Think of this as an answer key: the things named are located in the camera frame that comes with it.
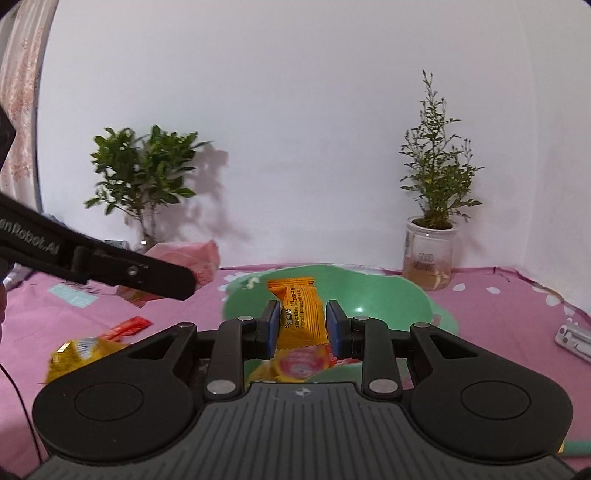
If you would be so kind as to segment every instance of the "glass jar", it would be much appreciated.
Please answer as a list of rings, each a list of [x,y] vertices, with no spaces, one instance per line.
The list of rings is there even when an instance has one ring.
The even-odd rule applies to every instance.
[[[447,287],[452,276],[453,243],[459,230],[455,222],[447,230],[434,230],[407,221],[402,276],[425,290]]]

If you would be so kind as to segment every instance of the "black cable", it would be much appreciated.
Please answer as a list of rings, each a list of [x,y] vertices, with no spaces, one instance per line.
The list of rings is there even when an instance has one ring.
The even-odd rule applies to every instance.
[[[43,458],[41,457],[41,450],[39,449],[39,443],[37,442],[35,430],[33,430],[33,423],[31,422],[31,419],[29,418],[29,414],[27,413],[27,408],[25,406],[24,400],[22,399],[21,392],[18,389],[17,384],[14,382],[14,380],[12,379],[12,377],[6,371],[6,369],[4,368],[4,366],[2,364],[0,364],[0,370],[2,370],[2,372],[4,372],[4,375],[6,375],[6,378],[9,380],[9,382],[14,387],[15,392],[17,392],[18,399],[21,401],[21,407],[22,407],[23,412],[25,413],[25,418],[27,419],[27,423],[29,424],[29,430],[31,432],[31,436],[33,437],[33,443],[35,444],[35,450],[37,451],[37,458],[39,458],[39,465],[40,465],[43,463]]]

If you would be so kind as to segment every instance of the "black gripper base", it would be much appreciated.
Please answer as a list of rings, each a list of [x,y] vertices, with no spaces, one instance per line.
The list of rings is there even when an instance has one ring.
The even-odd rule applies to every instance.
[[[234,401],[208,404],[168,451],[121,466],[53,457],[31,480],[567,480],[554,456],[484,465],[439,451],[395,403],[353,384],[253,384]]]

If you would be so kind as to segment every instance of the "white wall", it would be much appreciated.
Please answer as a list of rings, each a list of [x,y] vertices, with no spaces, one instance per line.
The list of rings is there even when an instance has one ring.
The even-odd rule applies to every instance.
[[[525,272],[591,312],[591,8],[519,0],[535,77],[538,176]]]
[[[225,265],[400,267],[418,207],[399,188],[397,152],[418,122],[421,69],[486,166],[458,264],[518,265],[537,144],[513,0],[60,0],[38,117],[44,208],[86,234],[135,239],[120,216],[82,206],[98,180],[92,137],[198,129],[222,153],[206,159],[202,194],[163,216],[181,219],[182,238],[214,236]]]

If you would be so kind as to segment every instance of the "light blue card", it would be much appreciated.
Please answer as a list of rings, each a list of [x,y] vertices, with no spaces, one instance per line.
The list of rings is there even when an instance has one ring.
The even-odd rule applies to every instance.
[[[85,293],[83,291],[74,290],[73,288],[65,286],[61,283],[54,285],[47,291],[49,293],[53,293],[56,297],[60,297],[62,300],[67,301],[70,305],[74,305],[74,307],[78,307],[80,309],[86,308],[88,305],[98,299],[96,295],[90,295],[89,293]]]

